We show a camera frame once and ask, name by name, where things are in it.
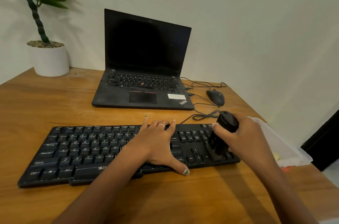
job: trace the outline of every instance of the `wooden desk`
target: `wooden desk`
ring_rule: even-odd
[[[139,124],[145,115],[150,120],[175,118],[179,123],[193,113],[95,108],[91,101],[102,73],[72,68],[65,76],[46,78],[30,69],[0,85],[1,223],[50,223],[86,188],[17,187],[19,177],[52,127]],[[226,100],[222,110],[260,118],[231,88],[221,91]],[[206,89],[193,92],[207,98]],[[205,102],[198,97],[191,99]],[[199,106],[206,113],[214,109]],[[313,165],[292,167],[286,175],[319,221],[339,217],[339,189]],[[265,188],[241,162],[192,169],[187,177],[164,172],[132,180],[121,192],[107,222],[267,224],[279,220]]]

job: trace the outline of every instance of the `black keyboard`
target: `black keyboard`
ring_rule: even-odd
[[[175,77],[159,77],[111,72],[108,77],[107,86],[155,89],[181,94],[179,83]]]
[[[18,186],[89,184],[114,160],[122,147],[133,139],[140,127],[54,127],[18,181]],[[176,125],[170,143],[172,155],[189,168],[240,162],[231,152],[226,152],[223,156],[214,154],[207,142],[211,131],[211,124]],[[167,166],[146,162],[133,178],[170,170],[172,169]]]

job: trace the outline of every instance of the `black computer mouse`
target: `black computer mouse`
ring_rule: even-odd
[[[225,104],[225,98],[221,92],[216,91],[214,89],[214,90],[207,90],[206,94],[208,95],[210,100],[216,105],[223,106]]]

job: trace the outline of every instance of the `white plant pot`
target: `white plant pot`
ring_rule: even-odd
[[[65,46],[51,49],[28,46],[28,53],[35,72],[40,76],[56,77],[70,71]]]

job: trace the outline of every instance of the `white wall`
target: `white wall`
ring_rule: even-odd
[[[338,108],[339,0],[71,0],[67,5],[69,11],[42,6],[40,13],[50,38],[67,45],[71,66],[104,69],[103,10],[110,8],[192,27],[182,76],[226,82],[296,144]],[[0,0],[0,83],[31,67],[24,44],[37,38],[25,0]],[[316,93],[310,93],[310,83]],[[310,115],[311,104],[317,104],[317,116]],[[302,123],[292,125],[287,116]]]

